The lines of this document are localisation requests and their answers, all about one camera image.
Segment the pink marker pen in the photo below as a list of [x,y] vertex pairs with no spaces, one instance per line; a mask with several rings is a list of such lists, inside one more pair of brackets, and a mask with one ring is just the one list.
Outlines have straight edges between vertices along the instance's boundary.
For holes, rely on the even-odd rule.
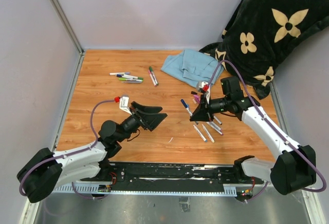
[[210,125],[212,125],[215,129],[221,131],[222,129],[214,122],[209,122]]

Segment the dark blue cap marker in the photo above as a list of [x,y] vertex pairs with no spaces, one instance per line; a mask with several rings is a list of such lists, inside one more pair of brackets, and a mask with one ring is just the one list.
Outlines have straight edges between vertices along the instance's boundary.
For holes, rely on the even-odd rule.
[[181,101],[182,105],[184,106],[184,108],[187,110],[189,116],[191,117],[191,116],[192,116],[192,112],[191,112],[191,110],[189,109],[188,104],[184,101],[184,99],[181,99],[180,101]]

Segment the black marker pen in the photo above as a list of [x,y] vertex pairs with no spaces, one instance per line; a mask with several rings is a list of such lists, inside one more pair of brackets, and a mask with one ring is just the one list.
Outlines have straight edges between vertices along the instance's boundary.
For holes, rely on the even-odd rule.
[[221,120],[217,116],[214,116],[214,120],[216,120],[220,125],[222,125]]

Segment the white slim marker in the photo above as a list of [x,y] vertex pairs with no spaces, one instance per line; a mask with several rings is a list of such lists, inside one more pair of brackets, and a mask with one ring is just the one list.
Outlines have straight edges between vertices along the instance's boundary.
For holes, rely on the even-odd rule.
[[202,127],[203,127],[205,133],[207,134],[207,136],[209,137],[210,141],[211,141],[212,143],[215,143],[214,138],[211,136],[210,132],[209,132],[208,129],[205,127],[205,125],[202,124]]

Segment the light blue cap marker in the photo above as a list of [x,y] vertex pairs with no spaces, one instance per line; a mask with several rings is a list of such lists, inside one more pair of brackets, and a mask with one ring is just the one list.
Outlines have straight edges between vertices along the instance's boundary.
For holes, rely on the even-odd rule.
[[206,137],[201,133],[201,131],[198,129],[198,127],[196,125],[193,124],[193,127],[194,129],[196,130],[196,132],[198,133],[198,135],[201,137],[201,139],[204,141],[204,142],[207,142],[207,139]]

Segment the red pink cap marker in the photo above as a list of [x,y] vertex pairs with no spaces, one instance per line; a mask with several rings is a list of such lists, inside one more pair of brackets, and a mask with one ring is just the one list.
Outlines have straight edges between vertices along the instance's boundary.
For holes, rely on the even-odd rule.
[[156,81],[155,81],[155,79],[153,78],[153,75],[152,75],[151,71],[148,70],[148,73],[149,73],[149,76],[150,76],[150,78],[151,78],[151,80],[152,80],[153,85],[154,85],[155,87],[157,87]]

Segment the magenta cap marker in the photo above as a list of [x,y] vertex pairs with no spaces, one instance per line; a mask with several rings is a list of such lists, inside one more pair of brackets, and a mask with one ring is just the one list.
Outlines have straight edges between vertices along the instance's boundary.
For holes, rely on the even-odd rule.
[[209,122],[207,122],[207,124],[212,127],[214,130],[216,130],[221,136],[223,135],[223,132],[222,131],[219,131],[217,129],[215,129],[212,125],[209,124]]

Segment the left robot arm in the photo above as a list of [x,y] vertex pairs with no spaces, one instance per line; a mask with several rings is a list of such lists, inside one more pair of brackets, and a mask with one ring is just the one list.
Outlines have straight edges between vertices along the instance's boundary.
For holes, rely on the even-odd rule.
[[65,151],[52,152],[45,147],[36,152],[16,176],[19,193],[36,203],[64,184],[107,179],[110,168],[105,163],[121,150],[120,143],[132,140],[131,135],[141,129],[153,131],[168,116],[160,106],[144,106],[135,101],[127,109],[129,116],[121,123],[104,121],[92,143]]

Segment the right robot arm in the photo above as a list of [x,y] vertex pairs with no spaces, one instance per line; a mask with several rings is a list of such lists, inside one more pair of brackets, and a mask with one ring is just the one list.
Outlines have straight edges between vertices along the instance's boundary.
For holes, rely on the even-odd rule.
[[237,161],[233,177],[244,183],[250,177],[270,182],[282,195],[305,189],[316,182],[316,153],[309,145],[301,146],[284,133],[267,115],[260,103],[244,93],[237,77],[221,79],[224,97],[210,97],[207,82],[199,81],[199,105],[190,121],[213,121],[214,115],[229,112],[249,126],[271,151],[275,162],[246,156]]

